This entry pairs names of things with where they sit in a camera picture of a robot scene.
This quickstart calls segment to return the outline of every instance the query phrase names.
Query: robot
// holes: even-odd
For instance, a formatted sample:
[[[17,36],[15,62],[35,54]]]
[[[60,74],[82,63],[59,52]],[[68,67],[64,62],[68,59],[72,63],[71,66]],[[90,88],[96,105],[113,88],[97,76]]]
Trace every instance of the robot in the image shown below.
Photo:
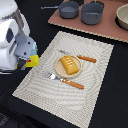
[[[0,0],[0,74],[39,65],[36,42],[14,0]]]

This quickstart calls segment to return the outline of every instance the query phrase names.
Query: black cloth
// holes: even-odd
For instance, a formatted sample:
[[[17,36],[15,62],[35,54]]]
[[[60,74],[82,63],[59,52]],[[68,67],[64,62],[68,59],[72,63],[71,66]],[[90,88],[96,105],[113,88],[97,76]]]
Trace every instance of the black cloth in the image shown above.
[[[30,27],[30,37],[37,43],[39,57],[59,31],[114,45],[89,128],[128,128],[128,44],[48,24],[48,19],[56,9],[41,10],[40,7],[57,6],[61,2],[62,0],[18,2],[19,9]],[[0,104],[51,128],[77,128],[47,111],[12,96],[30,70],[31,68],[27,68],[11,75],[0,75]]]

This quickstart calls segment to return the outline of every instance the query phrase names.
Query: yellow object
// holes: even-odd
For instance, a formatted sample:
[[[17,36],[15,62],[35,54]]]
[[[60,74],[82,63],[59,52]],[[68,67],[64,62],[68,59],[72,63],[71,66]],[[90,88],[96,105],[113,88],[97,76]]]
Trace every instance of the yellow object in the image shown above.
[[[76,66],[75,62],[73,61],[70,55],[60,58],[60,61],[62,65],[64,66],[68,75],[72,75],[79,71],[78,67]]]
[[[31,60],[29,60],[25,67],[34,67],[39,65],[39,57],[38,55],[30,56]]]

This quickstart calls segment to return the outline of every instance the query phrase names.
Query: metal pot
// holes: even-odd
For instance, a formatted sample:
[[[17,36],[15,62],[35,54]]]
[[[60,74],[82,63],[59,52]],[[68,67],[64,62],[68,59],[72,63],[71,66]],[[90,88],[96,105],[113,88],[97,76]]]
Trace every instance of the metal pot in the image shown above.
[[[125,30],[128,30],[128,4],[123,5],[117,9],[117,17],[119,24]]]
[[[55,7],[41,7],[41,9],[46,8],[58,8],[59,14],[61,17],[65,19],[72,19],[78,16],[79,13],[79,5],[73,1],[62,2],[59,6]]]
[[[96,3],[88,3],[84,4],[81,9],[81,21],[84,22],[85,24],[89,25],[95,25],[98,24],[103,15],[103,6]]]

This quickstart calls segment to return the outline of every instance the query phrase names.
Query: placemat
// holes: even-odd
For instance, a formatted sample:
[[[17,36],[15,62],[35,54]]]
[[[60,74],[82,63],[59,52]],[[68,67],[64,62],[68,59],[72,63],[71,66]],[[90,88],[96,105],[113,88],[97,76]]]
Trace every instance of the placemat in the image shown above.
[[[55,61],[62,56],[57,49],[97,59],[96,63],[81,60],[81,74],[71,79],[84,85],[83,90],[42,76],[44,70],[56,74]],[[60,31],[40,57],[39,66],[30,70],[13,96],[80,128],[87,128],[112,49],[113,45]]]

